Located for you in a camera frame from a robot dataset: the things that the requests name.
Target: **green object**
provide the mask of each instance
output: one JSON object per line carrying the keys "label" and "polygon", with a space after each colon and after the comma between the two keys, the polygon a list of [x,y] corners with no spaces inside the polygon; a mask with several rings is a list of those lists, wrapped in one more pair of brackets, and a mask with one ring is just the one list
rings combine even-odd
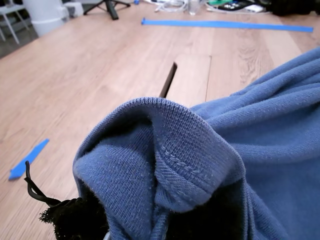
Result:
{"label": "green object", "polygon": [[232,2],[232,1],[230,1],[230,0],[216,0],[216,1],[212,0],[212,1],[208,1],[208,3],[210,5],[220,5],[220,4],[225,4],[225,3],[229,3],[229,2]]}

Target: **white cable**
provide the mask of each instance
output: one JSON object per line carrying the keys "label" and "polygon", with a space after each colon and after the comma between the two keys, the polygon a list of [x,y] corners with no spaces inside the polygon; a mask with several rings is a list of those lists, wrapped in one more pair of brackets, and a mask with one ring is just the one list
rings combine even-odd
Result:
{"label": "white cable", "polygon": [[159,5],[154,11],[163,11],[168,13],[183,12],[187,8],[187,0],[169,0]]}
{"label": "white cable", "polygon": [[155,12],[183,12],[187,8],[188,0],[144,0],[149,4],[157,5],[158,7],[154,10]]}

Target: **clear water bottle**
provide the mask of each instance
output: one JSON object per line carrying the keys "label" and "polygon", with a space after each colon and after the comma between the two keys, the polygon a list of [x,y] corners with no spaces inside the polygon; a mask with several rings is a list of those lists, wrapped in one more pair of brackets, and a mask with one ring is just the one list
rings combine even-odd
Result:
{"label": "clear water bottle", "polygon": [[189,0],[188,1],[188,11],[190,15],[196,15],[200,8],[200,0]]}

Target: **wooden floor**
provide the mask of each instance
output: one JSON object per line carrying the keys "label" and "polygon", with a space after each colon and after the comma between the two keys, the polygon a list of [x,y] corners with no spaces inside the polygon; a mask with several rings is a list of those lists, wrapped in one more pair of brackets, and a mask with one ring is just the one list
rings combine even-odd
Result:
{"label": "wooden floor", "polygon": [[[320,45],[316,16],[154,13],[148,4],[72,20],[0,60],[0,240],[53,240],[38,220],[46,209],[10,169],[39,142],[50,142],[31,165],[49,197],[77,197],[75,153],[115,107],[159,96],[174,62],[167,98],[186,106],[225,97]],[[141,25],[141,19],[223,20],[313,26],[313,33]]]}

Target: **floor plank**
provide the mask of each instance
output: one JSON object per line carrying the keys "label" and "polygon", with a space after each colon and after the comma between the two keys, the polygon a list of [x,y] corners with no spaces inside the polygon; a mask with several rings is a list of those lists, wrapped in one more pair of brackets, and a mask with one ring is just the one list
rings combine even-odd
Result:
{"label": "floor plank", "polygon": [[315,46],[320,46],[320,27],[319,16],[315,12],[310,15],[292,15],[280,18],[283,24],[302,25],[313,27],[313,32],[306,34],[305,32],[289,32],[302,53],[305,53]]}
{"label": "floor plank", "polygon": [[206,101],[211,57],[208,55],[181,54],[166,99],[192,107]]}
{"label": "floor plank", "polygon": [[[222,20],[256,23],[259,17],[229,14]],[[217,28],[213,41],[207,101],[244,88],[274,67],[263,30]]]}

